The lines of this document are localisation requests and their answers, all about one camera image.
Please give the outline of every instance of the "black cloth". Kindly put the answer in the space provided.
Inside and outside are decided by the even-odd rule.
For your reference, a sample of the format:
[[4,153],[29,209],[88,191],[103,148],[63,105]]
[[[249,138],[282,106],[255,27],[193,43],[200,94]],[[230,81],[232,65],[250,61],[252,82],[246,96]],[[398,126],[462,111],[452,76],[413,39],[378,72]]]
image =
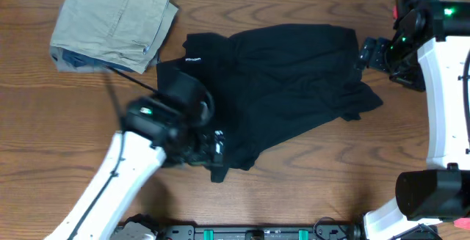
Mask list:
[[225,133],[225,167],[212,169],[222,182],[228,168],[249,170],[259,154],[305,131],[382,101],[361,82],[355,31],[330,25],[284,24],[223,37],[188,34],[186,56],[157,65],[199,79],[214,96],[214,127]]

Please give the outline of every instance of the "folded khaki pants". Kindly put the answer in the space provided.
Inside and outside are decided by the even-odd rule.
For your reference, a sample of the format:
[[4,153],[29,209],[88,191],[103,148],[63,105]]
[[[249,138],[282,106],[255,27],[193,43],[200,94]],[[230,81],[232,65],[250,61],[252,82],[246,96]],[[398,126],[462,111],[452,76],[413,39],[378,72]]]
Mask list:
[[51,46],[143,73],[177,10],[169,0],[65,0]]

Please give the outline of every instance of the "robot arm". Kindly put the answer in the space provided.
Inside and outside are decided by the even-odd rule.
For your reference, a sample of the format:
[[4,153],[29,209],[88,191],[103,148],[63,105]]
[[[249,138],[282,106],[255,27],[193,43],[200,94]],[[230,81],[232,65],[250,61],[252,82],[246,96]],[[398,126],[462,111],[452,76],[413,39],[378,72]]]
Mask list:
[[[160,167],[222,165],[223,132],[208,126],[214,114],[210,93],[193,77],[177,70],[173,75],[165,93],[155,90],[151,97],[128,105],[123,120],[126,131],[115,133],[84,194],[46,239],[109,239],[140,188]],[[155,239],[156,232],[131,225],[134,238]],[[119,234],[128,239],[129,228],[124,229]],[[112,239],[121,239],[119,234]]]
[[109,239],[135,195],[166,158],[163,148],[152,148],[149,139],[117,132],[82,197],[46,239]]
[[428,170],[398,177],[396,197],[364,216],[367,239],[395,239],[419,225],[469,215],[470,122],[463,91],[469,11],[470,4],[463,2],[397,0],[394,39],[368,39],[363,48],[361,58],[372,68],[406,87],[426,90],[430,122]]

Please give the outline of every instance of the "folded clothing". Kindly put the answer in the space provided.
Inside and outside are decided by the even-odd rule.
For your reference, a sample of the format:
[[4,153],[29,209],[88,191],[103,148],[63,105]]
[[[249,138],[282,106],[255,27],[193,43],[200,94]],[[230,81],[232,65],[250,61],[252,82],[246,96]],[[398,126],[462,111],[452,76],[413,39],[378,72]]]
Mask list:
[[[143,73],[177,11],[169,0],[65,0],[51,47]],[[67,62],[54,62],[62,70],[79,71],[64,68]]]
[[157,65],[159,90],[177,68],[213,95],[212,125],[225,133],[222,182],[228,168],[249,170],[259,154],[323,123],[382,104],[361,82],[354,30],[330,25],[284,24],[235,34],[189,34],[183,59]]
[[[115,63],[95,59],[67,49],[51,46],[49,48],[53,62],[56,68],[61,72],[77,73],[98,73],[110,72],[107,67],[115,68],[120,71],[134,72],[132,69]],[[148,63],[148,66],[154,67],[160,63],[160,56],[157,52],[155,57]]]

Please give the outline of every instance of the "wood grain surface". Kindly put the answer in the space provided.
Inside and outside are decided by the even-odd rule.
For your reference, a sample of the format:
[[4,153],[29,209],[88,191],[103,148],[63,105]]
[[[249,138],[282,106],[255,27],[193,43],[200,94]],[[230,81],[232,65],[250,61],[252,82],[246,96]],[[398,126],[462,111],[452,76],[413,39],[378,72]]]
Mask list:
[[[103,74],[58,73],[48,43],[64,0],[0,0],[0,238],[42,239],[94,176],[118,129]],[[331,23],[391,37],[394,0],[172,0],[180,7],[162,59],[184,55],[186,34],[234,34],[278,23]],[[139,79],[156,85],[155,70]],[[137,213],[200,225],[312,224],[352,219],[394,196],[397,176],[422,170],[424,93],[366,70],[384,105],[362,120],[334,120],[262,153],[249,172],[210,182],[200,167],[161,170],[124,219]],[[120,102],[147,92],[112,77]],[[441,225],[444,239],[470,232]]]

